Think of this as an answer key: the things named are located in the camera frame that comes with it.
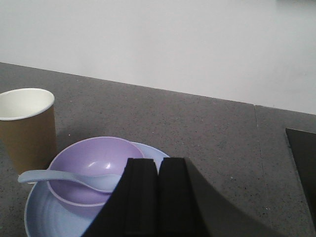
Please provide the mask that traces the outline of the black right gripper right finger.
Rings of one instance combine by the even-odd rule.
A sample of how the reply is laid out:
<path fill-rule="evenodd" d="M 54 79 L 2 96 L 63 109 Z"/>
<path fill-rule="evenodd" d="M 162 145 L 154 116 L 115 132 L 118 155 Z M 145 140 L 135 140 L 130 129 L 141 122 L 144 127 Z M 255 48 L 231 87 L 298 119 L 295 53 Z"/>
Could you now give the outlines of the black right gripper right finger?
<path fill-rule="evenodd" d="M 231 205 L 184 158 L 159 169 L 161 237 L 267 237 L 269 228 Z"/>

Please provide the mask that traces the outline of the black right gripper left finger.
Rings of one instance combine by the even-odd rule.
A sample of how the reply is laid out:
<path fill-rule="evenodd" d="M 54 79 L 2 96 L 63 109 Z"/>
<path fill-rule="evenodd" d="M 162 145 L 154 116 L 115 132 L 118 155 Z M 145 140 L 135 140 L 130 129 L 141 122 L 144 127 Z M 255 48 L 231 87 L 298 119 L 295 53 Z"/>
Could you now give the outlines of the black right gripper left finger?
<path fill-rule="evenodd" d="M 129 158 L 119 183 L 85 237 L 155 237 L 158 172 L 153 159 Z"/>

